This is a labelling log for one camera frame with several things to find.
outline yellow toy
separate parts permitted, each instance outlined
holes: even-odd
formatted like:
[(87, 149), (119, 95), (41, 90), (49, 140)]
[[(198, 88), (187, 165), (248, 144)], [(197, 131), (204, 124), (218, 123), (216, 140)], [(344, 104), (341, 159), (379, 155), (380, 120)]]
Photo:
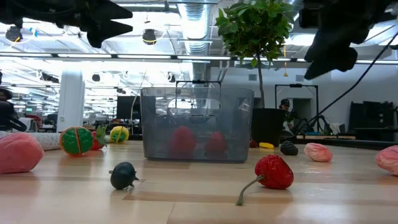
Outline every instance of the yellow toy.
[(266, 148), (266, 149), (274, 149), (274, 145), (265, 143), (265, 142), (260, 142), (260, 147)]
[(116, 126), (111, 131), (111, 143), (122, 144), (129, 139), (129, 130), (123, 126)]

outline black planter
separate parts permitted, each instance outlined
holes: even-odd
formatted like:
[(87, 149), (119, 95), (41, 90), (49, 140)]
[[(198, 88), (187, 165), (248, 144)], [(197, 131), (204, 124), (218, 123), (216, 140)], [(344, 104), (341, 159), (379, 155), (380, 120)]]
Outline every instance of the black planter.
[(251, 137), (256, 142), (266, 142), (279, 146), (285, 120), (285, 111), (274, 108), (258, 108), (253, 110)]

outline strawberry stem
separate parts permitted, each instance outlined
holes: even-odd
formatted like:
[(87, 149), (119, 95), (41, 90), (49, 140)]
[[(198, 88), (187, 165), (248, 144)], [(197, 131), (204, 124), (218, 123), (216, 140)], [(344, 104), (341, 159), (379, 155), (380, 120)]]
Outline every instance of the strawberry stem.
[(259, 180), (263, 179), (264, 176), (260, 175), (258, 176), (255, 180), (253, 180), (252, 182), (248, 183), (246, 186), (244, 186), (244, 188), (241, 191), (241, 194), (239, 195), (239, 200), (236, 202), (235, 205), (237, 206), (241, 206), (243, 205), (243, 193), (246, 189), (248, 189), (250, 186), (252, 186), (254, 183), (258, 182)]

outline clear plastic bin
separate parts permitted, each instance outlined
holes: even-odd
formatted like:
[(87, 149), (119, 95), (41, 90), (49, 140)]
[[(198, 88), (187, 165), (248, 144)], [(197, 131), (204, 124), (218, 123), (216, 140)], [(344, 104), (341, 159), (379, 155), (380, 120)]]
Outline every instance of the clear plastic bin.
[(243, 88), (143, 88), (145, 157), (244, 162), (253, 100)]

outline potted plant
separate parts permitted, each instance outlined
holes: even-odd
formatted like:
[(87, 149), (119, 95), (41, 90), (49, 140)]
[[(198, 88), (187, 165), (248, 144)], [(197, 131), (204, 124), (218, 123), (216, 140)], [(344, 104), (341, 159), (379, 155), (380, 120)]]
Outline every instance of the potted plant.
[(238, 56), (241, 63), (244, 58), (252, 58), (251, 65), (258, 69), (261, 106), (253, 111), (252, 138), (274, 146), (279, 145), (285, 113), (264, 108), (262, 58), (271, 66), (272, 61), (282, 55), (281, 48), (292, 28), (292, 8), (280, 0), (240, 2), (224, 11), (219, 9), (216, 19), (218, 35), (222, 36), (226, 49)]

